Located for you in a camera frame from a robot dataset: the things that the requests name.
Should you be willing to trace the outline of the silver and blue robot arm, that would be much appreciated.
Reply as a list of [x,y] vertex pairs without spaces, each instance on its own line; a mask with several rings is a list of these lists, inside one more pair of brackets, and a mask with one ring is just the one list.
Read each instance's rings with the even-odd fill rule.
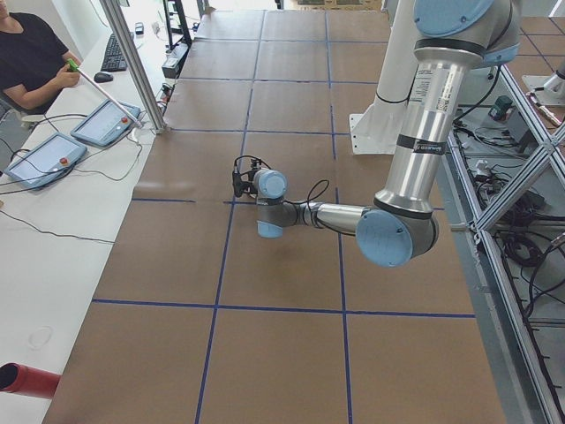
[[385,186],[368,207],[289,201],[288,182],[259,158],[233,170],[236,197],[257,205],[257,231],[275,239],[287,227],[310,225],[351,235],[366,259],[404,265],[431,250],[439,237],[429,196],[455,119],[467,73],[505,64],[518,51],[518,1],[402,1],[373,104],[353,117],[356,151],[393,155]]

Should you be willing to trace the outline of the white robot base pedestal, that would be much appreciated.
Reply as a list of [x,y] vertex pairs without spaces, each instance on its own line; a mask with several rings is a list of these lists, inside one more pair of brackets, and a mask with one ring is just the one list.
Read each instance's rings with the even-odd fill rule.
[[419,31],[413,20],[415,2],[398,2],[374,101],[362,114],[350,115],[355,155],[392,155],[402,129],[418,61],[414,46]]

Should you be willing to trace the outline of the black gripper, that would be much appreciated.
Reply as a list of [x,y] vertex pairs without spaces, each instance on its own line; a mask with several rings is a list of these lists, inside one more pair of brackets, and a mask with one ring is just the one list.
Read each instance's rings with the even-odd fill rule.
[[241,172],[237,166],[232,171],[232,187],[235,197],[242,197],[244,194],[256,196],[258,191],[253,180],[260,171],[260,167],[252,167],[250,170]]

